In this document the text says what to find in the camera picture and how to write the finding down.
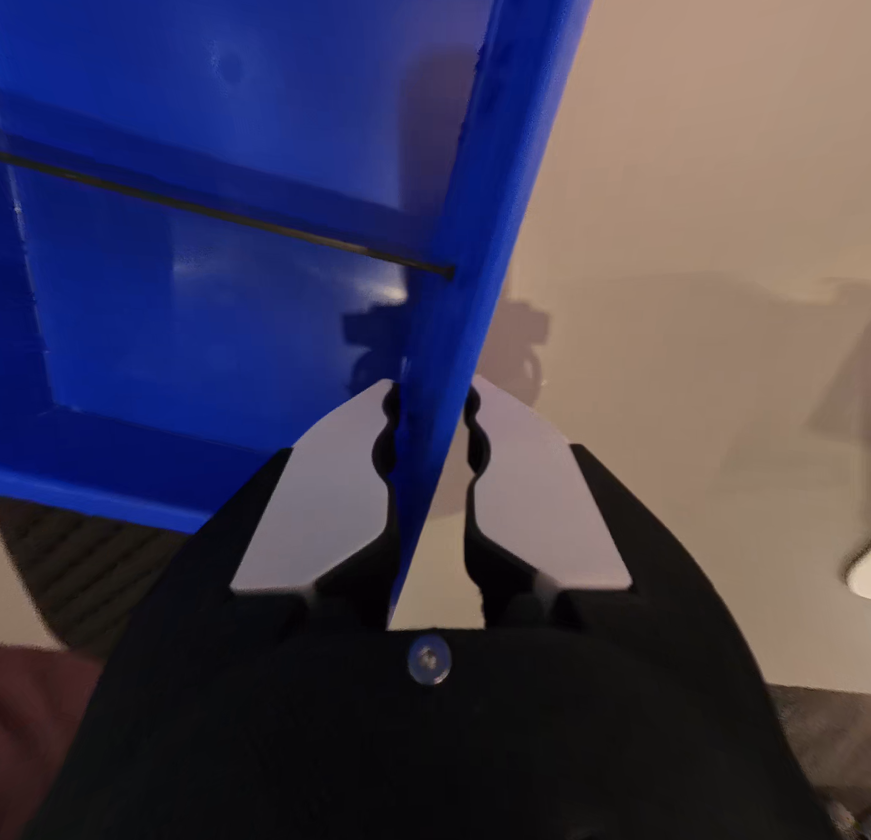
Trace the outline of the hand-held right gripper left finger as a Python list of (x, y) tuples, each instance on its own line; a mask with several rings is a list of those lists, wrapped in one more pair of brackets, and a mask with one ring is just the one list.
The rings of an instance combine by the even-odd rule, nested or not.
[(330, 411), (292, 448), (230, 588), (341, 604), (386, 628), (401, 567), (397, 383), (381, 379)]

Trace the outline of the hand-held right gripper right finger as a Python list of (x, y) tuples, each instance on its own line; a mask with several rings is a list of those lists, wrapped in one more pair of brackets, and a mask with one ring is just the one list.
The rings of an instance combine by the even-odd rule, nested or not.
[(632, 575), (563, 434), (482, 376), (464, 423), (464, 564), (485, 628), (546, 621), (565, 594), (630, 592)]

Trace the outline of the blue plastic parts bin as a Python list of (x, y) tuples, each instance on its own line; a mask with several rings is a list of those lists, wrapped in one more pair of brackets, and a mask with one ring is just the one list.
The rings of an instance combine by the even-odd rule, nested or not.
[(2, 163), (2, 494), (195, 531), (388, 379), (403, 579), (481, 357), (539, 396), (509, 263), (592, 3), (2, 0), (2, 151), (455, 265)]

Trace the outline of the dark bin divider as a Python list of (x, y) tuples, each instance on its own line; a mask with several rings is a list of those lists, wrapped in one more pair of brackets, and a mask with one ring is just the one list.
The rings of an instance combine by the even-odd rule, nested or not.
[(265, 219), (261, 219), (259, 217), (251, 216), (249, 214), (234, 213), (231, 211), (220, 209), (215, 206), (210, 206), (195, 201), (186, 201), (178, 197), (171, 196), (170, 194), (166, 194), (164, 192), (145, 190), (118, 181), (107, 180), (105, 178), (97, 177), (90, 173), (82, 172), (76, 169), (70, 169), (68, 167), (52, 165), (50, 163), (18, 155), (16, 153), (1, 151), (1, 161), (7, 166), (33, 172), (39, 172), (41, 174), (62, 181), (68, 181), (82, 186), (95, 188), (98, 190), (102, 190), (103, 192), (113, 192), (133, 200), (168, 207), (170, 209), (185, 212), (188, 214), (196, 214), (211, 220), (222, 221), (236, 226), (244, 226), (272, 235), (305, 242), (314, 246), (323, 246), (326, 248), (339, 250), (351, 255), (380, 260), (388, 264), (397, 265), (403, 268), (409, 268), (431, 275), (437, 275), (444, 280), (455, 279), (455, 265), (440, 265), (433, 263), (429, 260), (418, 258), (416, 256), (391, 253), (389, 251), (378, 249), (373, 246), (358, 244), (340, 238), (324, 236), (316, 233), (309, 228), (285, 226), (277, 224), (275, 222), (267, 221)]

